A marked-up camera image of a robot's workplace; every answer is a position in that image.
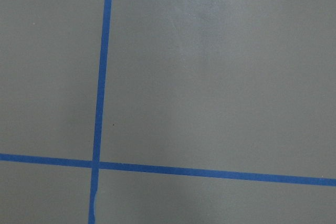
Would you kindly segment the brown paper table cover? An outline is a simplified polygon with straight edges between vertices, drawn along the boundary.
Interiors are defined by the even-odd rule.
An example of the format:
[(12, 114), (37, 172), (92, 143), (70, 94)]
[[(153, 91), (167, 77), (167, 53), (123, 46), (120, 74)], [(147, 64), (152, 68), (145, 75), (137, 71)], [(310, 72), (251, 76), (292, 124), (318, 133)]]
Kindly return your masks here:
[(1, 0), (1, 223), (335, 223), (335, 0)]

